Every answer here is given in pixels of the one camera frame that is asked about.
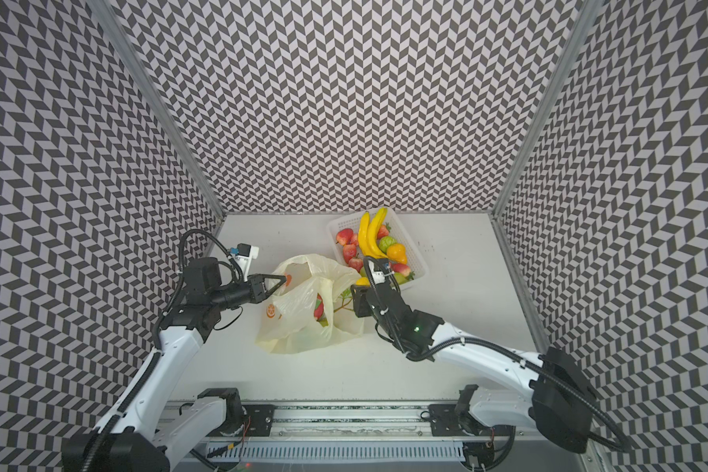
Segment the yellow plastic bag orange print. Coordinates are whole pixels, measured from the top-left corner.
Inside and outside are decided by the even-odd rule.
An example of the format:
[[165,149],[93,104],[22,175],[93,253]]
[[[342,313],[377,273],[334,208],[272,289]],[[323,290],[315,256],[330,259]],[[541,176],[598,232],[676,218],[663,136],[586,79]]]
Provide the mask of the yellow plastic bag orange print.
[[[309,254],[282,262],[275,273],[289,281],[269,299],[257,346],[270,354],[290,355],[363,336],[365,322],[354,315],[350,291],[360,278],[355,269]],[[321,326],[313,316],[318,295],[329,326]]]

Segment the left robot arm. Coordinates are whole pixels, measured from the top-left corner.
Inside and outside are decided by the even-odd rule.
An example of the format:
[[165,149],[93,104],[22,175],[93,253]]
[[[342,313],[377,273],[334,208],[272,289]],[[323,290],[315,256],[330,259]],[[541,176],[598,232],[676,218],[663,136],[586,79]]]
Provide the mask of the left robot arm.
[[161,428],[159,419],[195,356],[216,331],[222,312],[259,305],[286,281],[283,275],[253,275],[259,249],[249,244],[227,248],[223,260],[188,261],[185,249],[195,235],[187,231],[178,246],[181,273],[176,291],[153,327],[153,349],[122,397],[87,433],[77,433],[62,448],[66,471],[171,471],[209,434],[247,432],[248,414],[237,389],[208,389],[184,414]]

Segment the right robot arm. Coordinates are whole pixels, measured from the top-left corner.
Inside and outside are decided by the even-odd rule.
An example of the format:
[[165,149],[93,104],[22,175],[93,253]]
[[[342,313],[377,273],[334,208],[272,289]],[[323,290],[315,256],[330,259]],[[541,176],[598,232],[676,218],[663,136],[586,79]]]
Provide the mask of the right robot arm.
[[446,362],[501,387],[499,396],[470,387],[456,403],[465,429],[534,428],[563,450],[583,454],[589,443],[631,452],[631,440],[598,405],[597,393],[572,356],[551,347],[525,352],[477,338],[444,319],[411,309],[387,284],[353,285],[354,313],[372,318],[383,339],[411,362]]

